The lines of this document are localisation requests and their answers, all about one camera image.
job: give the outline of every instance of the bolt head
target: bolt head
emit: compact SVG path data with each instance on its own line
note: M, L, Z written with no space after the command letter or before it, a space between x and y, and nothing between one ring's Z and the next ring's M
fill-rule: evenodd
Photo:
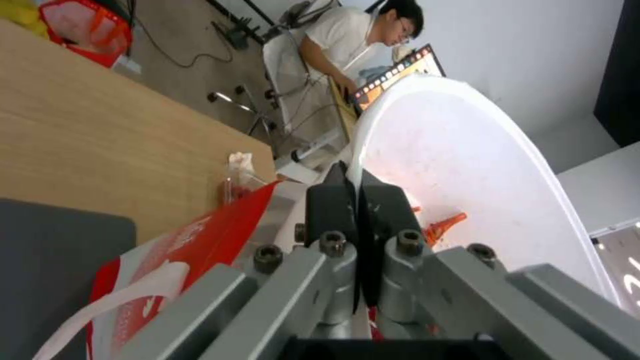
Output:
M253 266L263 274L272 274L282 263L282 250L277 245L261 245L253 253Z
M303 243L305 242L305 231L307 230L307 227L305 226L305 224L302 223L297 223L296 227L294 228L294 241L296 243Z
M401 254L411 257L422 254L424 238L420 232L416 230L402 230L396 238L396 247Z
M327 231L320 235L320 251L330 258L339 258L344 255L347 238L340 231Z
M486 266L490 268L495 267L497 256L495 251L485 244L473 243L467 247L467 251L473 254L478 260L482 261Z

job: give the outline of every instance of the glasses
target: glasses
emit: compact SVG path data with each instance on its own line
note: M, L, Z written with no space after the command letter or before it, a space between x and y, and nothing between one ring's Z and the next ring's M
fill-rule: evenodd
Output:
M409 40L411 40L410 39L411 33L409 32L409 29L407 29L407 27L402 22L402 19L399 19L398 21L400 22L400 26L402 26L402 38L401 38L400 44L407 44Z

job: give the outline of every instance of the red and white bag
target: red and white bag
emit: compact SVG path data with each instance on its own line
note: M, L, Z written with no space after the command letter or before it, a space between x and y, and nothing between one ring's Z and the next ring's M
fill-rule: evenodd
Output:
M92 303L63 323L34 359L51 359L84 326L88 359L115 357L213 265L242 268L259 245L273 243L305 190L298 183L269 184L105 264L95 278Z
M51 41L105 67L131 45L128 23L91 0L53 0L39 11Z

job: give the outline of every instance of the orange plastic piece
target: orange plastic piece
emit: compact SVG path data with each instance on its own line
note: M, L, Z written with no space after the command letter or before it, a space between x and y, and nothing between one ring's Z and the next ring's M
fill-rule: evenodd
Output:
M433 247L442 238L442 235L447 232L453 225L465 220L467 218L466 213L457 214L454 217L448 218L435 224L429 224L429 227L422 230L422 233L427 241L429 247Z

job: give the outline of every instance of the gray mat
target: gray mat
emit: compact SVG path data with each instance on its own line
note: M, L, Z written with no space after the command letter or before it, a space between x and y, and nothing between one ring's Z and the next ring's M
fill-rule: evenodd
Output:
M0 199L0 354L30 359L87 305L96 271L136 245L127 218ZM82 331L56 359L84 359Z

